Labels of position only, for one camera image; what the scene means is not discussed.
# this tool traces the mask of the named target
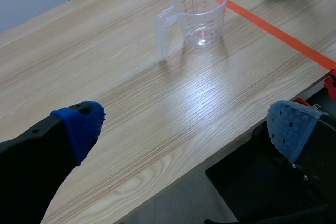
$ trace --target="wooden table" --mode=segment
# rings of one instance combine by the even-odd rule
[[[233,0],[336,59],[335,0]],[[62,184],[44,223],[116,223],[264,120],[327,70],[227,9],[209,49],[154,20],[171,0],[72,0],[0,35],[0,141],[51,110],[106,108],[94,149]]]

